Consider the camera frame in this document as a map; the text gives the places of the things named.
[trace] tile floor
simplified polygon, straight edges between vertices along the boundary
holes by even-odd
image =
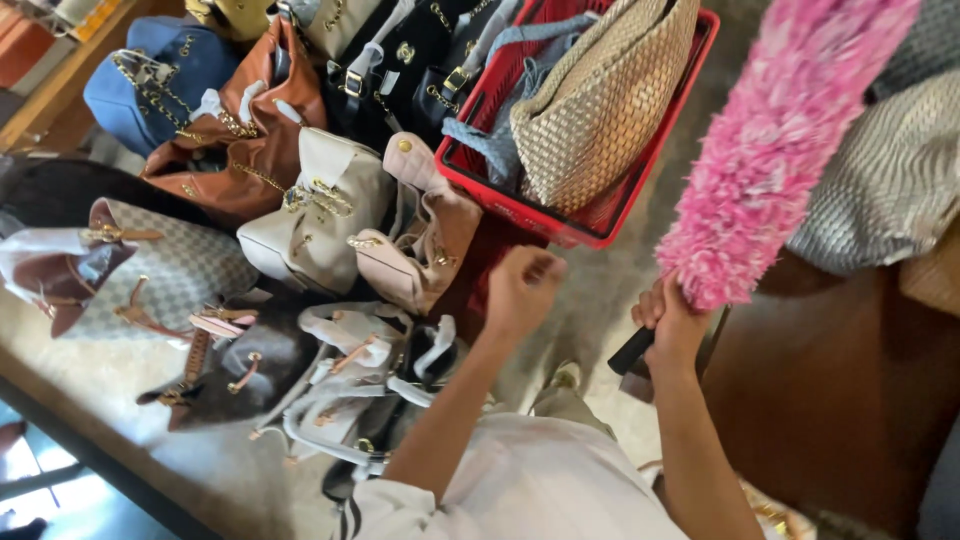
[[[542,381],[567,357],[585,367],[586,400],[612,425],[637,464],[660,455],[655,410],[617,390],[605,360],[631,335],[629,306],[656,277],[652,254],[673,220],[697,140],[722,107],[747,55],[767,0],[704,0],[722,19],[719,37],[668,139],[658,173],[644,187],[613,245],[603,251],[557,250],[570,272],[543,327],[504,370],[495,394],[526,409]],[[161,492],[229,538],[322,538],[334,524],[320,493],[324,457],[295,468],[282,463],[272,435],[248,440],[248,429],[165,431],[162,405],[135,396],[182,369],[169,345],[53,342],[34,308],[0,293],[0,374],[31,393]]]

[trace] person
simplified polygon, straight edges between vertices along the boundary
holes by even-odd
[[[540,393],[535,416],[480,418],[497,371],[543,322],[565,268],[521,246],[492,271],[487,323],[468,357],[383,476],[356,486],[334,538],[763,538],[694,372],[708,314],[691,312],[675,273],[632,310],[656,333],[645,358],[657,389],[662,501],[576,396],[573,364]]]

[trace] brown monogram bag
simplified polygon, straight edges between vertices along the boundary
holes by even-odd
[[[300,128],[326,128],[319,84],[282,13],[227,84],[207,92],[204,113],[150,155],[143,179],[229,229],[279,209],[300,173]]]

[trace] woven fabric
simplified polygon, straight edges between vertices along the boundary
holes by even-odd
[[[487,61],[500,47],[520,41],[543,41],[553,39],[536,58],[523,60],[523,73],[516,86],[507,95],[507,99],[497,111],[493,128],[486,134],[468,124],[448,117],[444,120],[442,133],[476,150],[487,160],[487,178],[491,184],[516,191],[516,181],[520,176],[520,155],[516,150],[514,135],[510,128],[510,107],[520,99],[533,97],[549,75],[553,66],[560,61],[566,51],[580,36],[581,30],[593,24],[596,19],[588,15],[576,15],[565,21],[515,26],[505,29],[496,37]]]
[[[933,251],[903,264],[900,292],[960,317],[960,220],[953,220]]]
[[[910,33],[876,78],[878,101],[960,67],[960,2],[924,0]]]
[[[510,122],[521,194],[570,214],[619,180],[660,126],[684,72],[698,0],[617,0]]]
[[[114,314],[130,305],[141,276],[146,281],[137,305],[172,331],[190,329],[187,317],[218,295],[246,292],[257,272],[243,257],[240,245],[226,234],[107,199],[121,230],[159,231],[159,240],[136,242],[136,253],[120,264],[100,287],[83,316],[64,339],[169,339],[128,324]]]
[[[854,122],[787,248],[832,274],[930,251],[960,210],[960,70]]]

